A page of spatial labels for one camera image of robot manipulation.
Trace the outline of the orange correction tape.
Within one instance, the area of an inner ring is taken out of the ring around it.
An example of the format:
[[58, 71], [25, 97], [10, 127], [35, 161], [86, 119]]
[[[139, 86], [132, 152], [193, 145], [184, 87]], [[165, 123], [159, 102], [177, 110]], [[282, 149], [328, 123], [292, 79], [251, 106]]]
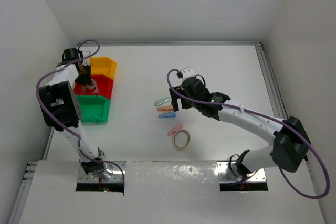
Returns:
[[160, 111], [160, 112], [173, 112], [174, 108], [171, 105], [159, 106], [157, 108], [157, 111]]

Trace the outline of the blue correction tape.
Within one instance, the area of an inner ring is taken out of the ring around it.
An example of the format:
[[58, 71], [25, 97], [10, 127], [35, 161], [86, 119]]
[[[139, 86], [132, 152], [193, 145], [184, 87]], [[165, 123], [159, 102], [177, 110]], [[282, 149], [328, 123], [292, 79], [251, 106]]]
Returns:
[[176, 113], [175, 112], [165, 112], [165, 113], [159, 114], [159, 118], [161, 118], [161, 119], [175, 118], [175, 117], [176, 117]]

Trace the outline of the pink correction tape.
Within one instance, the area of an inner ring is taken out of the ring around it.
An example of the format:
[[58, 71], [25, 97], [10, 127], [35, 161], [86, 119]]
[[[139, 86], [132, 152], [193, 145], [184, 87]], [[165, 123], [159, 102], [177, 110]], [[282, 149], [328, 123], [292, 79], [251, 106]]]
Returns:
[[183, 124], [182, 123], [178, 123], [176, 126], [174, 126], [173, 128], [171, 128], [167, 135], [168, 136], [173, 136], [176, 132], [178, 132], [179, 130], [181, 130], [183, 128]]

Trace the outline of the beige masking tape roll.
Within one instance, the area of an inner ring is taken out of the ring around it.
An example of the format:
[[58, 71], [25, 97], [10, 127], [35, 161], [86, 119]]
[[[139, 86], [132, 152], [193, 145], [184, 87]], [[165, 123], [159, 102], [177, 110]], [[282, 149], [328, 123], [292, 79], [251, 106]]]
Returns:
[[[186, 142], [186, 144], [185, 144], [183, 147], [178, 146], [177, 143], [176, 143], [176, 137], [177, 137], [179, 134], [184, 134], [184, 135], [187, 136], [187, 142]], [[188, 145], [189, 145], [189, 143], [190, 143], [190, 140], [191, 140], [191, 135], [190, 135], [189, 131], [184, 130], [184, 129], [178, 130], [176, 133], [174, 133], [174, 135], [173, 135], [173, 137], [172, 137], [172, 143], [173, 143], [173, 146], [174, 146], [174, 148], [175, 148], [177, 151], [183, 151], [183, 150], [185, 150], [185, 149], [188, 147]]]

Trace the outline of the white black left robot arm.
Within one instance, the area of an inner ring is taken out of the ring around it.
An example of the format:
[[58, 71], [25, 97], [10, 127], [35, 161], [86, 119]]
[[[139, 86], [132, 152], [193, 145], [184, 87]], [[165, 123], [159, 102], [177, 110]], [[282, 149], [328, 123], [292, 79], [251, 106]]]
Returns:
[[42, 110], [45, 123], [70, 142], [79, 156], [84, 173], [100, 179], [106, 171], [102, 162], [104, 153], [87, 136], [81, 122], [82, 111], [74, 93], [75, 84], [97, 91], [97, 84], [91, 78], [90, 62], [84, 60], [79, 49], [65, 49], [57, 71], [45, 86], [38, 88], [40, 101], [48, 110]]

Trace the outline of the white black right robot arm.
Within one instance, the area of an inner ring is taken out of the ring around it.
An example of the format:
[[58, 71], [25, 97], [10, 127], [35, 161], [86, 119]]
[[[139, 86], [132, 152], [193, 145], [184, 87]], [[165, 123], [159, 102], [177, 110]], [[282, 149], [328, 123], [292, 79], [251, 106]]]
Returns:
[[259, 169], [276, 166], [291, 173], [297, 171], [308, 152], [302, 141], [308, 136], [298, 118], [267, 119], [256, 112], [249, 113], [229, 96], [209, 92], [204, 81], [195, 74], [178, 72], [177, 76], [182, 79], [181, 85], [170, 89], [175, 111], [195, 108], [205, 117], [241, 127], [268, 143], [258, 150], [243, 151], [229, 167], [232, 175], [246, 178]]

